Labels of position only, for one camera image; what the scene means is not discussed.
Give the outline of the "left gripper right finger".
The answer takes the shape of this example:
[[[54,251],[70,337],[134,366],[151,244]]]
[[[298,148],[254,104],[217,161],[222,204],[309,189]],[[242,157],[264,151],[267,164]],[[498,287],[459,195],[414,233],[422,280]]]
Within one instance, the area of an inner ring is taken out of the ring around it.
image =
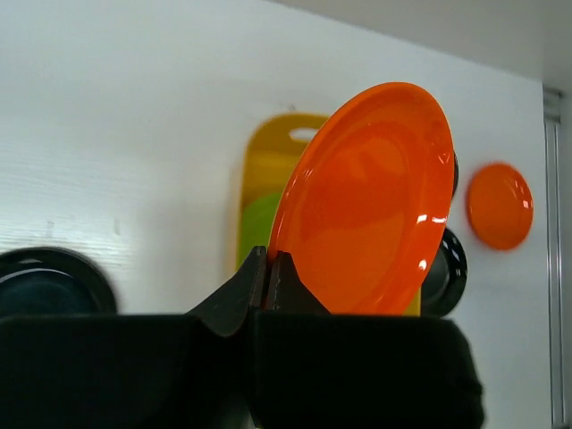
[[[264,428],[480,428],[483,387],[448,319],[317,313],[289,254],[250,320],[249,405]]]

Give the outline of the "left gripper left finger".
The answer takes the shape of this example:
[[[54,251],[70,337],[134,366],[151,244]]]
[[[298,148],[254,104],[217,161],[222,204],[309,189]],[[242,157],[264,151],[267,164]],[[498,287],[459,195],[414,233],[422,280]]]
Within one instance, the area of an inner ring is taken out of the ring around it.
[[[242,328],[265,257],[183,314],[1,317],[2,427],[251,427]]]

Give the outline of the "orange plate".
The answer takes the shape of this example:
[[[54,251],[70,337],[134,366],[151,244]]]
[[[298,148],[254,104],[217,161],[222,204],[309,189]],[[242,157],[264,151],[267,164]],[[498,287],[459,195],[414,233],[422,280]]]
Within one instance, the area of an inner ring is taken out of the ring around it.
[[[268,256],[289,254],[334,314],[401,315],[436,257],[453,184],[452,135],[436,99],[407,82],[371,87],[307,145]]]
[[[533,195],[514,166],[490,163],[471,177],[466,212],[473,233],[483,244],[510,251],[525,241],[532,228]]]

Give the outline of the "green plate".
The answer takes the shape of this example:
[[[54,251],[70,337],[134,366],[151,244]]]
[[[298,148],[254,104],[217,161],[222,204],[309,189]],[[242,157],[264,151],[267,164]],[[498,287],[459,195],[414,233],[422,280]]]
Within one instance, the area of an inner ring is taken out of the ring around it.
[[[273,220],[282,197],[273,192],[256,199],[242,212],[238,240],[237,267],[240,267],[255,246],[267,246]]]

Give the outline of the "yellow plastic bin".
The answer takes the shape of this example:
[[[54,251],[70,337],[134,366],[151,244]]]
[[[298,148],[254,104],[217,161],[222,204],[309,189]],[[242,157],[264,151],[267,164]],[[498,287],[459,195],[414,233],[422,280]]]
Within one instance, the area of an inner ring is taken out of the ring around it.
[[[281,192],[267,247],[292,255],[301,281],[330,312],[418,315],[428,259],[412,245],[414,205],[390,189],[405,181],[404,170],[391,166],[396,153],[374,150],[374,135],[364,131],[349,147],[322,148],[302,165],[307,142],[292,132],[325,122],[318,114],[282,114],[252,135],[233,263],[245,207]]]

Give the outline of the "right black plate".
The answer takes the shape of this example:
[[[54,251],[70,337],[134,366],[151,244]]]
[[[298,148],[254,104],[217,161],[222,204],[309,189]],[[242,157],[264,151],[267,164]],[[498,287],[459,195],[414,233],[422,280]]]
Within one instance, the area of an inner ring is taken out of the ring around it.
[[[466,283],[465,251],[457,236],[446,228],[437,255],[421,287],[421,315],[448,315],[462,298]]]

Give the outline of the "black plate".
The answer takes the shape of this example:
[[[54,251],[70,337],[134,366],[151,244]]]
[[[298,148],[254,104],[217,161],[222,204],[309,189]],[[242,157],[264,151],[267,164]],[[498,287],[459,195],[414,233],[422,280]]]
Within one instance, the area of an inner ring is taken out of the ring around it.
[[[462,298],[466,283],[465,251],[457,236],[446,228],[437,255],[421,287],[421,315],[448,315]]]
[[[115,314],[108,277],[82,254],[53,247],[1,255],[1,317]]]

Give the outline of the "left black plate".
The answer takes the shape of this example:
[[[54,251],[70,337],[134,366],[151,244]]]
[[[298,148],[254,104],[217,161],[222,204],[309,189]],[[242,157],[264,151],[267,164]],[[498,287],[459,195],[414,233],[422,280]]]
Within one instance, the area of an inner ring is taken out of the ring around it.
[[[53,247],[1,255],[1,317],[115,314],[108,277],[82,254]]]

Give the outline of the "right blue patterned plate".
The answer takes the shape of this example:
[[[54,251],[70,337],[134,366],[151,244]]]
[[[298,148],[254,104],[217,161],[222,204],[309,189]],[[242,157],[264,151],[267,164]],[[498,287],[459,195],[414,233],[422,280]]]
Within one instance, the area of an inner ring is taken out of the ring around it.
[[[459,167],[458,167],[458,157],[455,150],[453,150],[453,162],[454,162],[454,176],[453,176],[453,188],[451,194],[451,201],[454,199],[457,189],[458,189],[458,177],[459,177]]]

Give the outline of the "aluminium side rail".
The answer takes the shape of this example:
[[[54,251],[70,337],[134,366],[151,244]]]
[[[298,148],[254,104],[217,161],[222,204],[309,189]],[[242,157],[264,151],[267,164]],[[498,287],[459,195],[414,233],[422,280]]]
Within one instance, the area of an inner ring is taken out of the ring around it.
[[[571,363],[567,360],[568,328],[565,324],[565,281],[562,247],[562,186],[559,160],[562,107],[565,93],[543,85],[543,135],[545,149],[545,185],[547,218],[547,274],[549,297],[549,344],[551,370],[551,426],[571,426],[571,388],[567,376]]]

